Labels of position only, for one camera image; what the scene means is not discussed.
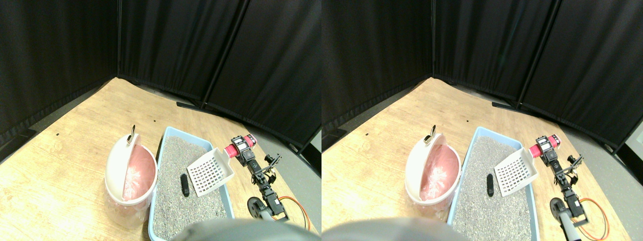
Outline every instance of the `litter scoop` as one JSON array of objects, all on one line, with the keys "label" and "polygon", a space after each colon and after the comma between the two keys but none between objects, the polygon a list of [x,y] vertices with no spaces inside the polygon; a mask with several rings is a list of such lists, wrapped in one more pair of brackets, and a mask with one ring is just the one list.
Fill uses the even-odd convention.
[{"label": "litter scoop", "polygon": [[[549,141],[553,147],[542,147],[543,149],[560,146],[560,140],[556,135],[550,136]],[[538,170],[534,165],[536,157],[542,155],[541,146],[538,144],[533,147],[522,148],[509,155],[501,163],[498,163],[493,169],[496,172],[498,185],[502,197],[512,194],[520,188],[524,188],[538,177]]]},{"label": "litter scoop", "polygon": [[192,186],[197,192],[197,197],[223,186],[235,175],[230,166],[230,158],[218,148],[209,151],[190,164],[188,173]]}]

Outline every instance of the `orange cable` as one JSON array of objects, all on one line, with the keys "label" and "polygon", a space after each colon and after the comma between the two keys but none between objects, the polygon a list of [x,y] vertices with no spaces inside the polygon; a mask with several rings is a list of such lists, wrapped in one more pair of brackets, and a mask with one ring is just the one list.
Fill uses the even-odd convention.
[{"label": "orange cable", "polygon": [[279,197],[279,200],[280,200],[280,201],[281,201],[282,199],[290,199],[290,200],[294,201],[295,203],[297,203],[297,205],[299,205],[299,207],[303,210],[303,214],[305,214],[305,215],[306,215],[306,219],[308,220],[308,231],[310,231],[310,230],[311,230],[311,218],[310,218],[310,217],[308,217],[308,213],[306,212],[306,209],[304,209],[304,208],[303,208],[302,204],[300,204],[297,200],[295,200],[295,199],[294,199],[294,198],[292,198],[292,197],[288,197],[288,196],[281,196],[281,197]]},{"label": "orange cable", "polygon": [[593,239],[595,239],[596,241],[601,241],[601,240],[605,240],[605,239],[607,239],[607,237],[610,235],[610,221],[608,221],[608,220],[607,220],[607,215],[605,214],[605,211],[603,210],[603,208],[601,207],[601,205],[599,205],[599,204],[598,204],[598,202],[594,201],[593,199],[583,198],[583,199],[581,199],[581,201],[580,201],[580,202],[583,202],[583,201],[591,201],[591,202],[593,202],[594,204],[596,204],[596,206],[597,206],[597,207],[599,207],[599,209],[601,210],[601,213],[603,214],[603,217],[605,218],[605,223],[606,223],[606,225],[607,225],[607,234],[605,234],[605,237],[595,238],[595,237],[594,237],[594,236],[592,236],[589,232],[587,232],[587,230],[585,230],[585,228],[584,228],[584,227],[580,226],[579,228],[581,228],[583,231],[585,231],[585,233],[586,233],[590,238],[593,238]]}]

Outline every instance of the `white plastic scoop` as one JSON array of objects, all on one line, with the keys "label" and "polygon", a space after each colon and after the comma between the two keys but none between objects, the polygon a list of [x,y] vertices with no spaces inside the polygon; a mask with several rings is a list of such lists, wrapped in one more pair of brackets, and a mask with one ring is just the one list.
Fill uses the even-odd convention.
[{"label": "white plastic scoop", "polygon": [[[559,141],[556,141],[553,136],[550,136],[549,140],[553,147],[560,146]],[[538,170],[534,165],[534,159],[540,155],[542,155],[542,151],[538,145],[529,149],[523,147],[493,168],[502,197],[512,194],[536,180]]]}]

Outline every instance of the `pink plastic bag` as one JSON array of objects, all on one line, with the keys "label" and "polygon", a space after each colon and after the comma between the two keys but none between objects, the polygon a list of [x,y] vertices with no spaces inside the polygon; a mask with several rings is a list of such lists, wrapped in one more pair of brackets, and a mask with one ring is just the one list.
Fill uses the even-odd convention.
[{"label": "pink plastic bag", "polygon": [[129,201],[143,196],[152,186],[155,174],[154,159],[150,153],[141,145],[134,145],[125,174],[123,200]]},{"label": "pink plastic bag", "polygon": [[427,157],[420,183],[422,201],[445,194],[458,176],[460,163],[455,153],[446,145],[434,145]]}]

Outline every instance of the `black backdrop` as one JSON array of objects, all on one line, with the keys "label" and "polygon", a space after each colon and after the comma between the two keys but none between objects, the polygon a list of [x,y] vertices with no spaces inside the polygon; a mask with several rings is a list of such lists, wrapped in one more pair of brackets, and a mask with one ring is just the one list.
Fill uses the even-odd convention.
[{"label": "black backdrop", "polygon": [[323,131],[429,73],[618,148],[643,117],[643,3],[558,3],[324,1]]},{"label": "black backdrop", "polygon": [[250,1],[208,105],[303,147],[319,129],[319,1]]},{"label": "black backdrop", "polygon": [[323,130],[431,73],[431,1],[323,1]]},{"label": "black backdrop", "polygon": [[524,105],[618,147],[643,116],[641,26],[641,1],[563,1]]},{"label": "black backdrop", "polygon": [[433,76],[517,100],[550,1],[437,1]]},{"label": "black backdrop", "polygon": [[0,145],[116,76],[116,1],[0,1]]},{"label": "black backdrop", "polygon": [[120,78],[201,100],[239,1],[123,1]]}]

